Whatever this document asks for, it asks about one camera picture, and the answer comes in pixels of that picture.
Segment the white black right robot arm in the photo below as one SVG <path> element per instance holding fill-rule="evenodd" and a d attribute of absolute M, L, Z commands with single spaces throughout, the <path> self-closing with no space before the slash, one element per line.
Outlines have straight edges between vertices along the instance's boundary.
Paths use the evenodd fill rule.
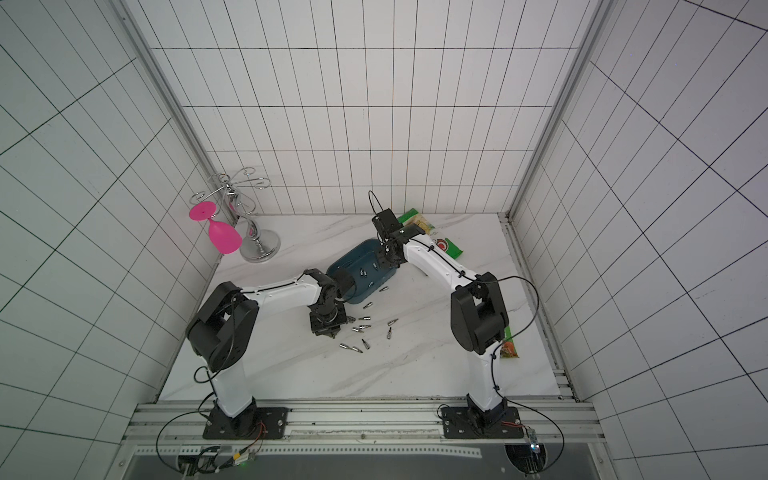
<path fill-rule="evenodd" d="M 385 266 L 409 263 L 450 294 L 450 329 L 467 352 L 469 391 L 465 407 L 447 407 L 441 415 L 445 435 L 453 438 L 521 438 L 516 410 L 507 405 L 492 375 L 493 350 L 503 345 L 509 317 L 491 273 L 478 274 L 460 265 L 414 224 L 403 225 L 390 209 L 374 214 L 380 241 L 377 256 Z"/>

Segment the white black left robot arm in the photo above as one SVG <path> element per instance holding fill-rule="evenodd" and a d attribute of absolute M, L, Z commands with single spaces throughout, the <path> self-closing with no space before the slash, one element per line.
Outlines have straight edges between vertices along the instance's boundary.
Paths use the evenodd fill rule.
<path fill-rule="evenodd" d="M 295 280 L 252 290 L 230 281 L 216 286 L 186 330 L 193 352 L 205 361 L 215 397 L 203 438 L 283 438 L 289 409 L 258 405 L 246 381 L 244 357 L 256 326 L 261 320 L 306 307 L 311 331 L 333 338 L 352 321 L 345 301 L 355 293 L 355 280 L 346 271 L 327 275 L 315 268 Z"/>

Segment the dark teal storage box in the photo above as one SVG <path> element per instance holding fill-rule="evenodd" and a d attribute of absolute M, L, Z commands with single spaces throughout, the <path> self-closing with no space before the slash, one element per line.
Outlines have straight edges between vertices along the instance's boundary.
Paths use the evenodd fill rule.
<path fill-rule="evenodd" d="M 360 304 L 396 273 L 395 267 L 380 259 L 382 250 L 377 239 L 368 239 L 327 268 L 326 274 L 338 284 L 340 300 Z"/>

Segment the silver bit bottom long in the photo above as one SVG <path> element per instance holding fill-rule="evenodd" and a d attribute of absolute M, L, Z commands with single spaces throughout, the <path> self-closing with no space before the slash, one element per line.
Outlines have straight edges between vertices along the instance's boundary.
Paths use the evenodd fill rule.
<path fill-rule="evenodd" d="M 357 352 L 357 353 L 361 353 L 361 354 L 362 354 L 362 353 L 364 353 L 364 352 L 363 352 L 362 350 L 360 350 L 358 347 L 355 347 L 355 346 L 349 346 L 349 345 L 346 345 L 346 344 L 344 344 L 344 343 L 340 343 L 340 344 L 339 344 L 339 347 L 340 347 L 340 348 L 342 348 L 342 349 L 345 349 L 345 350 L 350 350 L 350 351 L 354 351 L 354 352 Z"/>

